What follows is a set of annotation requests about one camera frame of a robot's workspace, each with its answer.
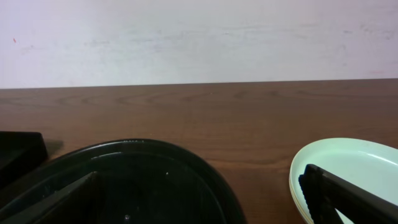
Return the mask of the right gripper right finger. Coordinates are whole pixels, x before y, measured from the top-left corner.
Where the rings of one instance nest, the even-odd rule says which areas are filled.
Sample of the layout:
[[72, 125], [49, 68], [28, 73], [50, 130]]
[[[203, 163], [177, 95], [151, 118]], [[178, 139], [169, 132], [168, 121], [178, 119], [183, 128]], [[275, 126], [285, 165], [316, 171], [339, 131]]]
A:
[[298, 182], [315, 224], [342, 223], [338, 212], [353, 223], [397, 224], [397, 205], [314, 164], [306, 165]]

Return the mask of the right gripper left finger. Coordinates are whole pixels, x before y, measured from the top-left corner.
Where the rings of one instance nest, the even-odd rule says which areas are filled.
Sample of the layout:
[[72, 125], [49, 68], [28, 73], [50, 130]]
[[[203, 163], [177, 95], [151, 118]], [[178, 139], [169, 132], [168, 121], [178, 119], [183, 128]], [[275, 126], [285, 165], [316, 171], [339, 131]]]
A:
[[21, 180], [2, 193], [1, 223], [99, 223], [101, 174]]

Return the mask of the light blue plate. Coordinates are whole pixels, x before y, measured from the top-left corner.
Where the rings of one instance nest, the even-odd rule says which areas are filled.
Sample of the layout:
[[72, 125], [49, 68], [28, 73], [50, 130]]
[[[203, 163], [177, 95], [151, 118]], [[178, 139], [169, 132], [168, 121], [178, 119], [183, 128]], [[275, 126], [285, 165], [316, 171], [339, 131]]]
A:
[[289, 180], [311, 218], [299, 184], [299, 175], [314, 164], [369, 193], [397, 205], [397, 149], [376, 142], [329, 138], [312, 142], [292, 160]]

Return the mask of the yellow plate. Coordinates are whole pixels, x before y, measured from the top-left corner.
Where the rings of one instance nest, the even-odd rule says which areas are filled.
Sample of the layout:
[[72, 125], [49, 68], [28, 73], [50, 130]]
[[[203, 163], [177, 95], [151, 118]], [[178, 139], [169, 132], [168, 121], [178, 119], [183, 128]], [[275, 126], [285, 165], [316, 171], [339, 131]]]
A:
[[300, 203], [299, 203], [297, 196], [294, 192], [294, 188], [293, 188], [291, 180], [289, 180], [289, 189], [290, 189], [290, 193], [291, 193], [292, 199], [294, 201], [294, 204], [296, 206], [296, 209], [298, 210], [298, 212], [299, 212], [300, 216], [302, 217], [302, 219], [304, 220], [304, 222], [306, 224], [313, 224], [312, 219], [305, 213], [304, 209], [300, 206]]

